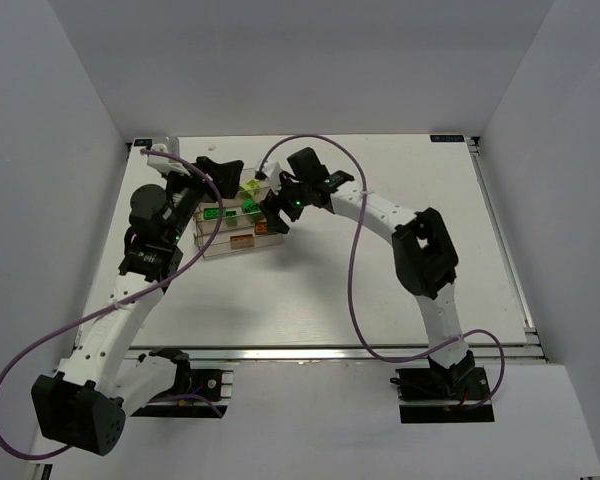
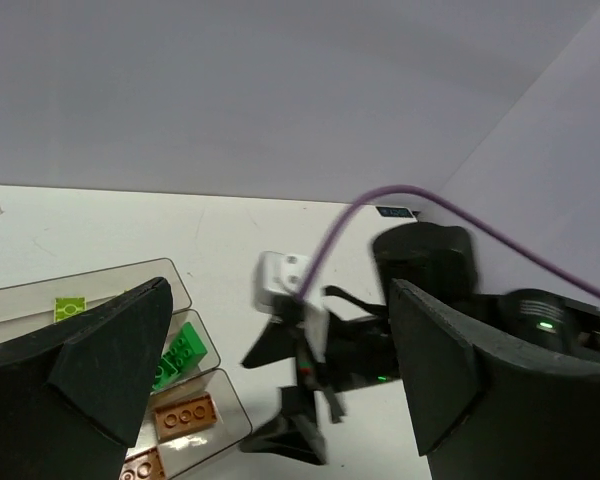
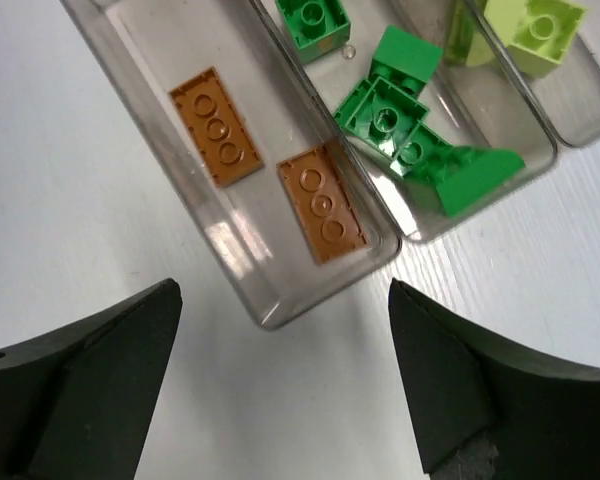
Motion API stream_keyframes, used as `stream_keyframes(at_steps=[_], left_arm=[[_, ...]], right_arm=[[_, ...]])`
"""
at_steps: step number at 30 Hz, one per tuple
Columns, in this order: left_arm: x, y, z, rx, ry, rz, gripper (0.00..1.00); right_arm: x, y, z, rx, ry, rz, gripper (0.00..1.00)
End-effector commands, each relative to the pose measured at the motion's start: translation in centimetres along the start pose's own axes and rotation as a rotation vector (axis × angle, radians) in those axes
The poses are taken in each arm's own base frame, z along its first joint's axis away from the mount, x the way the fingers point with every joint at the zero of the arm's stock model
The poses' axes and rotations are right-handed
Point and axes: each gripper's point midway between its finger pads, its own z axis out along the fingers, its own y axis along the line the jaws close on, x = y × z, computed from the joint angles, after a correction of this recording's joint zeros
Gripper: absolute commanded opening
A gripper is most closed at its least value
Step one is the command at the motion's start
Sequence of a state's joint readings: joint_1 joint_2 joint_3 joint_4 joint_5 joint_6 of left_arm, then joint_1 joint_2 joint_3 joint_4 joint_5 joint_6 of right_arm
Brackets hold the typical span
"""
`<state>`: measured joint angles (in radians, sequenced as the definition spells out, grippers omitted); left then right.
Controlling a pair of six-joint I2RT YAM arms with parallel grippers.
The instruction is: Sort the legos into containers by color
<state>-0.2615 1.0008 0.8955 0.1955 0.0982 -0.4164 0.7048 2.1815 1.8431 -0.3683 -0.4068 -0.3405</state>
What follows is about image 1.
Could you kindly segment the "lime green 2x2 lego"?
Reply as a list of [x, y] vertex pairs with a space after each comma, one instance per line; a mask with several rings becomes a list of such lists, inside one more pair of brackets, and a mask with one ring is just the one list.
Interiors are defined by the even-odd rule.
[[260, 191], [260, 182], [252, 179], [239, 185], [238, 195], [242, 198], [252, 198]]

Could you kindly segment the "orange lego with green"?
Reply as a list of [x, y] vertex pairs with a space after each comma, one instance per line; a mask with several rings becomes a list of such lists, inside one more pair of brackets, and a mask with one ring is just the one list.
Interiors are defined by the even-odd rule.
[[254, 248], [255, 237], [252, 234], [231, 236], [230, 247], [234, 250]]

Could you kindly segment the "dark green 2x2 lego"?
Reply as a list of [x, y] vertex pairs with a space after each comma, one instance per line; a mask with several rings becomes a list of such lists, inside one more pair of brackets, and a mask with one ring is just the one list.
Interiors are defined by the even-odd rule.
[[242, 202], [241, 209], [246, 214], [257, 213], [260, 211], [258, 204], [251, 198]]

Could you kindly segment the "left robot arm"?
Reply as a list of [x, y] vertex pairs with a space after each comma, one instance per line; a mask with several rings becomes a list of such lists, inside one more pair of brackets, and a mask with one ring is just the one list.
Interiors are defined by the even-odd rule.
[[244, 163], [201, 156], [186, 168], [172, 154], [152, 154], [148, 164], [165, 179], [130, 197], [123, 259], [105, 312], [52, 376], [31, 390], [42, 435], [100, 456], [118, 443], [125, 422], [152, 400], [194, 393], [190, 360], [169, 347], [140, 357], [126, 374], [123, 359], [146, 318], [164, 297], [180, 266], [178, 242], [202, 202], [228, 200], [239, 191]]

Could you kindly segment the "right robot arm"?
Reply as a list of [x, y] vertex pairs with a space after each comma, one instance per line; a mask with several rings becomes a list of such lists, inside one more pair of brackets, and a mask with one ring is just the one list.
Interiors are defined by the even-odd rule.
[[420, 309], [429, 352], [424, 355], [430, 375], [441, 391], [452, 394], [475, 366], [462, 338], [455, 305], [456, 267], [459, 258], [441, 214], [427, 208], [414, 211], [371, 192], [363, 181], [344, 171], [331, 173], [316, 152], [307, 147], [288, 158], [293, 172], [263, 159], [256, 178], [268, 180], [271, 191], [260, 203], [269, 230], [286, 234], [282, 220], [300, 218], [314, 206], [361, 222], [392, 248], [396, 276]]

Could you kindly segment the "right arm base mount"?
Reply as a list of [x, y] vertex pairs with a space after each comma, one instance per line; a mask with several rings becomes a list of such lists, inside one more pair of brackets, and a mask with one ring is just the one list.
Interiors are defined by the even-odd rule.
[[402, 424], [493, 423], [486, 372], [474, 368], [458, 386], [449, 389], [428, 368], [398, 369], [390, 379], [396, 388]]

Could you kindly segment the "orange lego plate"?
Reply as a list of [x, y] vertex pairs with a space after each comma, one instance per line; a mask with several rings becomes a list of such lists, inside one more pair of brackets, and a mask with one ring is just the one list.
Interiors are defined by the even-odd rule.
[[268, 235], [268, 225], [266, 222], [256, 222], [254, 224], [254, 233], [256, 235]]

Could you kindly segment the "dark green lego block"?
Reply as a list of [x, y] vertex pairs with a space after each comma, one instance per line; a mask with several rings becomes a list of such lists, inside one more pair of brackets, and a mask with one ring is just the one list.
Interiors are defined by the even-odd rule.
[[251, 212], [248, 217], [252, 223], [264, 221], [266, 219], [265, 215], [260, 210]]

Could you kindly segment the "green 2x4 lego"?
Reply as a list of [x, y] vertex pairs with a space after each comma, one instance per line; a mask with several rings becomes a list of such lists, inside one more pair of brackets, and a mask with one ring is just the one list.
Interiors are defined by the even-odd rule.
[[218, 218], [222, 218], [224, 216], [223, 208], [204, 208], [203, 209], [203, 219], [205, 221], [211, 221]]

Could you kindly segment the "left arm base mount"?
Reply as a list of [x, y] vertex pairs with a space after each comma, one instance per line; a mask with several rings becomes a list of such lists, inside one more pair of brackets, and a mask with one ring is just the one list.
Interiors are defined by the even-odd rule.
[[232, 396], [234, 369], [199, 362], [175, 348], [140, 354], [116, 381], [116, 395], [129, 417], [222, 418]]

